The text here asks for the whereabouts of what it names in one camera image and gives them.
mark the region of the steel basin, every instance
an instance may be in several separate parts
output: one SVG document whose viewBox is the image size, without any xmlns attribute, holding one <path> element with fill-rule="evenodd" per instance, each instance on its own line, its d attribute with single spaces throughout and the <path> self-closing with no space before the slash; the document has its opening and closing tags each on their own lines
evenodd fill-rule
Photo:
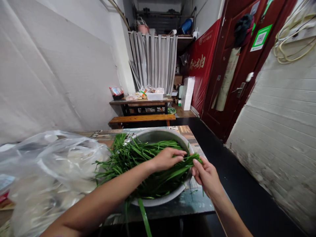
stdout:
<svg viewBox="0 0 316 237">
<path fill-rule="evenodd" d="M 165 129 L 165 128 L 153 128 L 153 129 L 149 129 L 143 132 L 140 132 L 134 136 L 132 136 L 132 138 L 137 142 L 137 139 L 142 142 L 142 143 L 156 143 L 156 142 L 160 142 L 160 141 L 168 141 L 168 140 L 176 140 L 179 145 L 188 153 L 194 153 L 191 144 L 188 142 L 187 139 L 184 138 L 184 136 L 182 136 L 180 133 L 175 132 L 173 130 L 170 129 Z M 169 201 L 171 201 L 172 199 L 174 199 L 175 197 L 177 197 L 180 193 L 183 192 L 183 190 L 185 189 L 185 187 L 189 184 L 190 180 L 192 178 L 192 173 L 191 173 L 191 169 L 189 169 L 189 172 L 187 174 L 187 177 L 184 181 L 184 185 L 181 183 L 180 186 L 174 190 L 173 192 L 171 192 L 170 194 L 164 196 L 164 197 L 159 197 L 159 198 L 155 198 L 155 199 L 143 199 L 143 204 L 145 207 L 151 207 L 151 206 L 158 206 L 164 203 L 167 203 Z M 132 204 L 138 206 L 138 202 L 137 200 L 133 200 Z"/>
</svg>

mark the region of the red door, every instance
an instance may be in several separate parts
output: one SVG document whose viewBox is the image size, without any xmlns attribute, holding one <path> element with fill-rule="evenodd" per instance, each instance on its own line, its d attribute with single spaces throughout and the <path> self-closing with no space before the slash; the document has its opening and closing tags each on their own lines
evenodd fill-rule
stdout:
<svg viewBox="0 0 316 237">
<path fill-rule="evenodd" d="M 247 45 L 240 48 L 240 54 L 238 57 L 236 69 L 232 73 L 232 81 L 230 87 L 228 87 L 229 90 L 226 96 L 226 101 L 224 103 L 224 106 L 222 106 L 222 109 L 218 109 L 216 108 L 216 106 L 214 106 L 214 104 L 218 102 L 217 96 L 220 93 L 228 61 L 233 49 L 233 44 L 235 41 L 235 24 L 242 16 L 244 16 L 247 13 L 250 13 L 252 9 L 255 8 L 254 5 L 258 2 L 259 5 L 256 10 L 256 13 L 254 14 L 254 22 L 256 24 L 255 30 L 253 32 L 250 42 Z M 230 123 L 232 122 L 234 113 L 240 100 L 243 98 L 243 96 L 249 95 L 244 94 L 244 90 L 247 89 L 247 86 L 249 84 L 249 82 L 246 82 L 246 78 L 249 73 L 254 72 L 256 64 L 260 59 L 260 55 L 263 52 L 263 50 L 265 50 L 265 47 L 263 47 L 260 50 L 250 52 L 257 32 L 258 30 L 267 27 L 271 24 L 273 29 L 273 26 L 277 21 L 279 14 L 282 12 L 282 8 L 284 7 L 286 0 L 272 1 L 268 10 L 266 11 L 264 20 L 261 21 L 262 15 L 267 6 L 267 2 L 268 0 L 228 0 L 228 3 L 226 3 L 226 9 L 224 8 L 222 28 L 220 29 L 218 37 L 218 45 L 213 60 L 212 71 L 210 73 L 209 84 L 207 87 L 206 97 L 204 100 L 203 111 L 201 116 L 202 121 L 221 140 L 224 140 L 225 137 L 229 135 L 227 134 L 227 130 Z M 264 46 L 270 40 L 274 39 L 271 37 L 271 34 L 268 34 Z"/>
</svg>

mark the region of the table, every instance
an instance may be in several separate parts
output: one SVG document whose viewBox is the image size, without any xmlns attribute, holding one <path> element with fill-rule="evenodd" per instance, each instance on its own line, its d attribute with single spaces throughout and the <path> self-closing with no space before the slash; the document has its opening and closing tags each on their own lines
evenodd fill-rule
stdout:
<svg viewBox="0 0 316 237">
<path fill-rule="evenodd" d="M 199 153 L 201 156 L 205 156 L 194 135 L 192 134 L 189 126 L 170 126 L 164 127 L 170 130 L 174 130 L 183 135 L 191 144 L 194 152 Z M 111 146 L 114 137 L 118 133 L 129 133 L 131 135 L 138 132 L 147 130 L 150 128 L 127 128 L 127 129 L 115 129 L 111 131 L 86 131 L 77 132 L 80 135 L 94 138 L 99 143 L 104 143 L 107 146 Z M 196 183 L 192 177 L 189 185 L 185 190 L 172 201 L 156 207 L 146 207 L 146 214 L 148 219 L 159 219 L 166 217 L 184 216 L 190 214 L 212 214 L 215 213 L 214 206 L 211 200 L 203 195 L 202 186 Z M 138 206 L 130 205 L 128 210 L 128 221 L 142 221 L 142 215 Z M 125 223 L 125 213 L 123 205 L 119 206 L 115 212 L 113 212 L 106 220 L 106 225 L 122 224 Z"/>
<path fill-rule="evenodd" d="M 170 95 L 164 95 L 163 100 L 132 100 L 127 101 L 125 99 L 121 100 L 112 100 L 110 105 L 120 105 L 123 111 L 124 116 L 130 115 L 148 115 L 148 114 L 168 114 L 168 103 L 172 102 Z M 165 111 L 157 111 L 159 107 L 165 107 Z M 141 108 L 155 108 L 155 112 L 138 112 L 138 109 Z M 135 113 L 131 113 L 129 109 L 135 109 Z"/>
</svg>

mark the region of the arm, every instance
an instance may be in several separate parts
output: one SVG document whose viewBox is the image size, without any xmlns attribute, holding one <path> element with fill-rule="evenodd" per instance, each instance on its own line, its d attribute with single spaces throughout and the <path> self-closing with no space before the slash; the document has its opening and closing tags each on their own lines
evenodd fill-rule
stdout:
<svg viewBox="0 0 316 237">
<path fill-rule="evenodd" d="M 182 161 L 185 154 L 185 151 L 166 148 L 153 159 L 106 182 L 69 208 L 41 236 L 87 236 L 148 176 L 171 168 Z"/>
<path fill-rule="evenodd" d="M 203 164 L 195 159 L 193 160 L 192 175 L 197 183 L 203 186 L 205 193 L 212 200 L 226 235 L 228 237 L 252 237 L 235 207 L 228 199 L 215 167 L 204 157 L 200 156 L 200 159 Z"/>
</svg>

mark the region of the door frame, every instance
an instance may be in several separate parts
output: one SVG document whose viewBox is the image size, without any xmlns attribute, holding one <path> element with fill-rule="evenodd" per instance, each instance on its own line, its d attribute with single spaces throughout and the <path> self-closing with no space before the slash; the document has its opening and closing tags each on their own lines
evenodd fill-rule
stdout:
<svg viewBox="0 0 316 237">
<path fill-rule="evenodd" d="M 226 10 L 227 10 L 227 6 L 228 6 L 228 2 L 229 0 L 225 0 L 225 3 L 224 3 L 224 7 L 223 7 L 223 14 L 222 14 L 222 17 L 221 17 L 221 21 L 220 21 L 220 28 L 219 28 L 219 31 L 218 31 L 218 34 L 217 34 L 217 39 L 216 39 L 216 46 L 215 46 L 215 51 L 214 51 L 214 56 L 213 56 L 213 60 L 212 62 L 215 62 L 216 61 L 216 58 L 215 58 L 215 55 L 216 55 L 216 52 L 217 52 L 217 45 L 218 45 L 218 42 L 220 40 L 220 35 L 222 33 L 222 26 L 223 26 L 223 21 L 225 20 L 225 13 L 226 13 Z M 223 143 L 226 143 L 233 127 L 234 127 L 234 124 L 236 123 L 237 121 L 237 118 L 239 117 L 239 114 L 242 110 L 242 108 L 244 107 L 244 105 L 246 104 L 254 86 L 255 86 L 255 79 L 256 77 L 258 76 L 258 73 L 260 72 L 264 62 L 266 61 L 275 41 L 275 36 L 276 34 L 281 30 L 281 28 L 283 27 L 284 23 L 285 23 L 285 20 L 287 19 L 287 17 L 290 15 L 290 13 L 292 12 L 294 6 L 296 5 L 296 1 L 293 1 L 293 0 L 287 0 L 285 1 L 284 3 L 284 7 L 282 8 L 282 11 L 280 12 L 280 14 L 278 15 L 278 18 L 277 18 L 277 21 L 276 23 L 274 24 L 274 26 L 272 27 L 272 30 L 269 34 L 269 38 L 267 39 L 263 49 L 262 49 L 262 52 L 260 54 L 260 57 L 259 57 L 259 60 L 255 66 L 255 69 L 254 69 L 254 75 L 253 75 L 253 78 L 250 80 L 250 82 L 248 82 L 248 86 L 247 88 L 245 89 L 245 91 L 243 92 L 243 95 L 241 96 L 241 99 L 239 101 L 239 104 L 237 105 L 237 108 L 234 112 L 234 115 L 232 117 L 232 120 L 228 126 L 228 129 L 226 130 L 225 132 L 225 135 L 224 135 L 224 138 L 223 138 Z M 211 65 L 211 70 L 210 70 L 210 74 L 209 74 L 209 80 L 208 80 L 208 84 L 207 84 L 207 88 L 209 86 L 209 83 L 210 83 L 210 80 L 211 80 L 211 73 L 212 73 L 212 70 L 213 70 L 213 65 Z M 204 103 L 205 103 L 205 99 L 203 101 L 203 110 L 202 110 L 202 113 L 201 113 L 201 116 L 202 117 L 202 114 L 204 112 Z"/>
</svg>

